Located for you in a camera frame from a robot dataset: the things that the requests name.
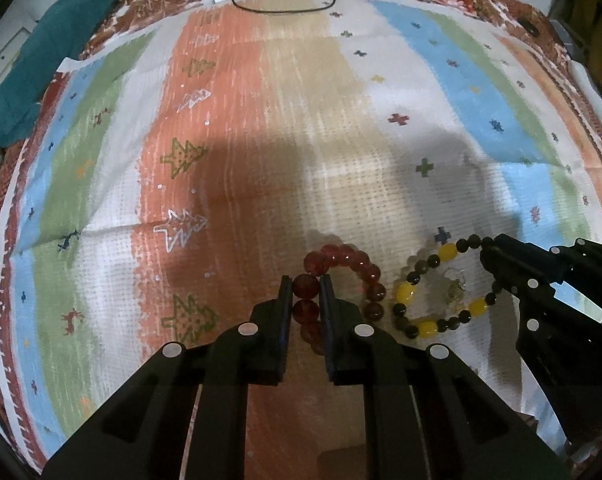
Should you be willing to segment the dark wooden jewelry box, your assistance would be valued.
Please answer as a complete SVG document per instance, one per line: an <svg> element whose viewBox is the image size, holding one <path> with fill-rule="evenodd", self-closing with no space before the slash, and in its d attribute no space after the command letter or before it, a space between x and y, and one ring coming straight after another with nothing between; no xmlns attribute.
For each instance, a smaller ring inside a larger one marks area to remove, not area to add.
<svg viewBox="0 0 602 480"><path fill-rule="evenodd" d="M366 445L323 452L317 459L320 480L366 480Z"/></svg>

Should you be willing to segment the white pillow at edge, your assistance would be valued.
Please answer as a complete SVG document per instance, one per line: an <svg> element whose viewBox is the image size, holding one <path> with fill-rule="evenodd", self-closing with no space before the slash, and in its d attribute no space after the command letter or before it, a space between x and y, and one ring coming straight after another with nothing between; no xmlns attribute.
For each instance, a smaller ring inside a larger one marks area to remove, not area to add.
<svg viewBox="0 0 602 480"><path fill-rule="evenodd" d="M586 102L592 107L594 114L602 125L602 96L598 92L592 77L587 68L578 61L569 62L571 76L575 79L578 88L580 88Z"/></svg>

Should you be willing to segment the small black object on bed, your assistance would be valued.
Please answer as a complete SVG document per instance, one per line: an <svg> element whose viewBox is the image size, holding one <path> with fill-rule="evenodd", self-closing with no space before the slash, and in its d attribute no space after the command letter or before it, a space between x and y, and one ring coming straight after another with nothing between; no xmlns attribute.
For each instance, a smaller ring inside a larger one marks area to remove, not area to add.
<svg viewBox="0 0 602 480"><path fill-rule="evenodd" d="M522 18L518 18L517 22L530 36L534 38L540 36L540 31L538 28L524 16L522 16Z"/></svg>

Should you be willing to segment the teal cloth pillow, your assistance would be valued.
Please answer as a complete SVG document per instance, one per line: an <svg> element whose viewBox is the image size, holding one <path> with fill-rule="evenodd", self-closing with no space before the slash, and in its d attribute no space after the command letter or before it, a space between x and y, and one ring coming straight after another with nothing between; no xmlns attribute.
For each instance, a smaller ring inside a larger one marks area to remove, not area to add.
<svg viewBox="0 0 602 480"><path fill-rule="evenodd" d="M45 12L0 84L0 148L32 133L57 68L78 57L117 2L58 0Z"/></svg>

